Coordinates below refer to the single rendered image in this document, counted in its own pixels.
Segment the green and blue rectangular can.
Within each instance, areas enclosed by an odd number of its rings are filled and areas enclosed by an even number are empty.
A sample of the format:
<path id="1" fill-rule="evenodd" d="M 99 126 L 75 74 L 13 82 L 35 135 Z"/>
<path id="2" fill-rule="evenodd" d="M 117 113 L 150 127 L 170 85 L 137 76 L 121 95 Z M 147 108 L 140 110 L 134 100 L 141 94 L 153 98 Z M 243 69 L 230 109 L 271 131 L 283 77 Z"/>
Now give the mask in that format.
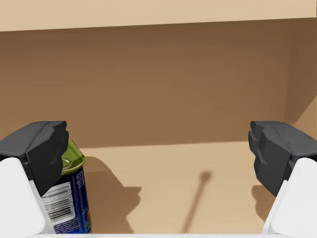
<path id="1" fill-rule="evenodd" d="M 59 181 L 42 196 L 42 202 L 57 234 L 88 234 L 92 230 L 84 176 L 85 156 L 69 139 L 62 155 Z"/>

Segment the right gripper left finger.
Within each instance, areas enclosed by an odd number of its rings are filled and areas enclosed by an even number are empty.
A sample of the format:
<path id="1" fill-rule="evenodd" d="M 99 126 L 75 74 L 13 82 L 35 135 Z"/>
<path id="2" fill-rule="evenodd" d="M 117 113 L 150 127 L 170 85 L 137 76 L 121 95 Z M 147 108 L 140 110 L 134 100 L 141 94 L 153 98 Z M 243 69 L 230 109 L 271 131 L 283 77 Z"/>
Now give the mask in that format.
<path id="1" fill-rule="evenodd" d="M 59 180 L 65 121 L 38 121 L 0 140 L 0 236 L 54 234 L 42 196 Z"/>

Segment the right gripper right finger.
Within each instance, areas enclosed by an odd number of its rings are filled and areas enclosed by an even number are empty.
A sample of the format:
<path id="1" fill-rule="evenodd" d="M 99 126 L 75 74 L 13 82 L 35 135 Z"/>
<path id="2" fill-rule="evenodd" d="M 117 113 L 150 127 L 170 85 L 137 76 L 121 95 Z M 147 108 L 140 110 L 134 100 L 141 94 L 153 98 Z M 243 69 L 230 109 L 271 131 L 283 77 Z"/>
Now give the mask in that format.
<path id="1" fill-rule="evenodd" d="M 275 197 L 265 235 L 317 235 L 317 140 L 280 121 L 252 121 L 258 181 Z"/>

